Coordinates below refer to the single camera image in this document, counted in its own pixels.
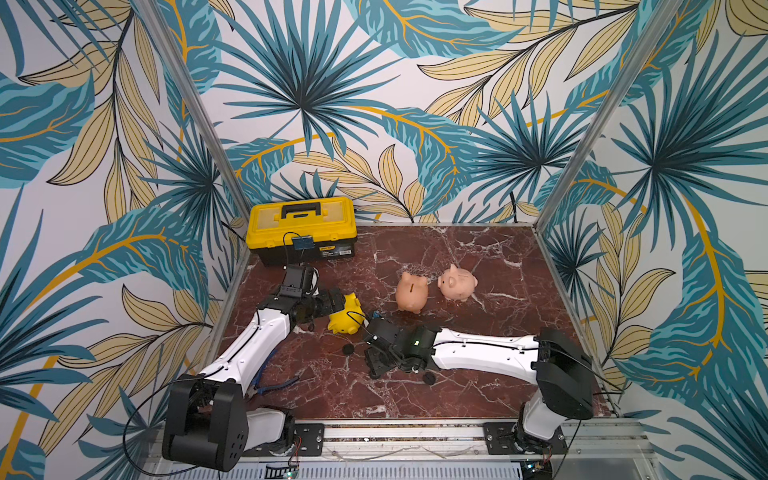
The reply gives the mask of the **yellow piggy bank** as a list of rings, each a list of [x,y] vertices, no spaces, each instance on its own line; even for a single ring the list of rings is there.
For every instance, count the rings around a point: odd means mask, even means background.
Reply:
[[[344,296],[344,308],[329,316],[328,330],[334,334],[354,335],[366,322],[360,300],[354,293]]]

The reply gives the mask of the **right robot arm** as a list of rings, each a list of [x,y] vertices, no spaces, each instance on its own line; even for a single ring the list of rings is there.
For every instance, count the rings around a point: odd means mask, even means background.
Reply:
[[[395,369],[423,374],[472,370],[535,386],[511,431],[492,435],[510,452],[559,453],[565,448],[562,424],[594,417],[592,359],[559,330],[494,337],[424,325],[399,327],[378,314],[361,319],[359,325],[373,379]]]

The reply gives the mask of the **orange piggy bank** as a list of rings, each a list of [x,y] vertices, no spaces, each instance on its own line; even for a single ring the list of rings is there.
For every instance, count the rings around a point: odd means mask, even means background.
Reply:
[[[429,279],[424,276],[403,272],[395,292],[395,301],[400,311],[420,314],[429,296]]]

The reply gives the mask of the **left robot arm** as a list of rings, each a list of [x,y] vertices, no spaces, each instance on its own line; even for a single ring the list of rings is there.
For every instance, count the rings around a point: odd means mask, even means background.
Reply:
[[[246,394],[296,324],[341,312],[344,306],[344,295],[336,288],[270,297],[212,364],[196,375],[180,376],[169,386],[162,457],[228,472],[249,450],[292,444],[291,415],[270,407],[248,411]]]

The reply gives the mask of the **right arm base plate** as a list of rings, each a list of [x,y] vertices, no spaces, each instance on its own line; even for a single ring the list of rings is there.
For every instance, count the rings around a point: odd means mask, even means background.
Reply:
[[[564,454],[567,443],[558,427],[548,440],[526,434],[516,422],[486,422],[482,424],[483,439],[489,455]]]

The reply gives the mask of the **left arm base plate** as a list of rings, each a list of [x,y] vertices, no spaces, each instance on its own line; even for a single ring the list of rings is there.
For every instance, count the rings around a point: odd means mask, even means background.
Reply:
[[[298,423],[287,425],[281,437],[271,443],[262,443],[246,450],[244,457],[286,457],[289,453],[304,457],[320,457],[325,438],[323,423]]]

